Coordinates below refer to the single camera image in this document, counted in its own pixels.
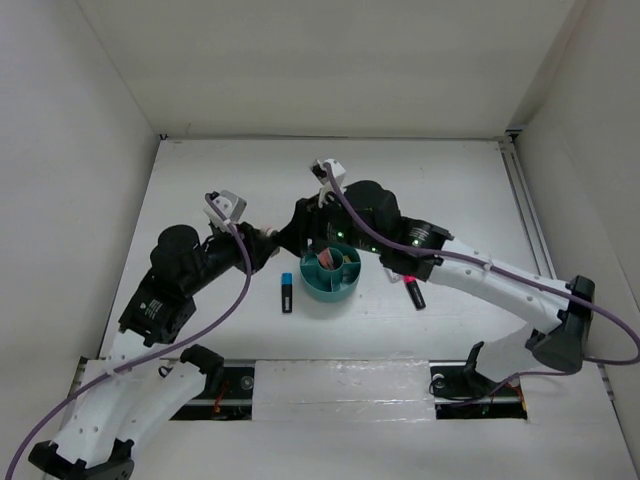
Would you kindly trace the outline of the blue black highlighter marker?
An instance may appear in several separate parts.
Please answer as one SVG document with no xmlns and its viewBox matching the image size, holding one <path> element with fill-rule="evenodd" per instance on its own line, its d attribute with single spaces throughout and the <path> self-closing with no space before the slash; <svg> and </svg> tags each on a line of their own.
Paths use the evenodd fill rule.
<svg viewBox="0 0 640 480">
<path fill-rule="evenodd" d="M 281 275 L 281 311 L 285 314 L 293 311 L 293 275 L 290 272 Z"/>
</svg>

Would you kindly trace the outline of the pink black highlighter marker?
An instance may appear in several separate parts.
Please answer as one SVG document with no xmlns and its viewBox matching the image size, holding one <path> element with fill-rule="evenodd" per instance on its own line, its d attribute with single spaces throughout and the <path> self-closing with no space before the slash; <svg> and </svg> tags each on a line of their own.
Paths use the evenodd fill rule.
<svg viewBox="0 0 640 480">
<path fill-rule="evenodd" d="M 422 295 L 418 281 L 414 277 L 404 276 L 403 282 L 414 308 L 417 311 L 424 310 L 426 308 L 426 302 Z"/>
</svg>

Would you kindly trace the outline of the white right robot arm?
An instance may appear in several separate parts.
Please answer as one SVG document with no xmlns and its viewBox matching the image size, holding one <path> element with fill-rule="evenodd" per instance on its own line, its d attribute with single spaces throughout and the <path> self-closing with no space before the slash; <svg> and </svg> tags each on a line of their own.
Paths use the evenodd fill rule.
<svg viewBox="0 0 640 480">
<path fill-rule="evenodd" d="M 581 303 L 592 300 L 593 281 L 562 282 L 492 262 L 448 230 L 402 215 L 396 196 L 374 181 L 353 183 L 344 196 L 346 205 L 334 194 L 298 200 L 275 235 L 279 246 L 297 256 L 328 243 L 368 251 L 397 274 L 462 291 L 525 321 L 520 330 L 472 347 L 462 369 L 468 390 L 486 393 L 539 366 L 569 375 L 581 370 L 593 317 Z"/>
</svg>

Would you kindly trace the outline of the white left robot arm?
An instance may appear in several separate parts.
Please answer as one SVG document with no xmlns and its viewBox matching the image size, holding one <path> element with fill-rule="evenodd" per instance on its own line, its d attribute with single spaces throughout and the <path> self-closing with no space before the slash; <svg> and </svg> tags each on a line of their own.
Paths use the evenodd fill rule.
<svg viewBox="0 0 640 480">
<path fill-rule="evenodd" d="M 252 275 L 276 250 L 272 234 L 227 222 L 201 240 L 175 225 L 158 237 L 151 267 L 125 307 L 101 373 L 80 387 L 79 403 L 56 436 L 35 444 L 29 462 L 56 479 L 128 479 L 136 456 L 189 400 L 222 387 L 224 359 L 179 341 L 194 296 L 231 268 Z"/>
</svg>

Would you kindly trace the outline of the pink wooden pencil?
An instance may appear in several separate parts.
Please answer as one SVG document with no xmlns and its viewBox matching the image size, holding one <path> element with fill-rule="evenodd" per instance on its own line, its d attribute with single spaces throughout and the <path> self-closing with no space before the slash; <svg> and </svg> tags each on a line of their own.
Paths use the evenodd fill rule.
<svg viewBox="0 0 640 480">
<path fill-rule="evenodd" d="M 323 249 L 318 255 L 318 262 L 325 270 L 334 270 L 336 268 L 335 261 L 333 259 L 331 250 L 329 248 Z"/>
</svg>

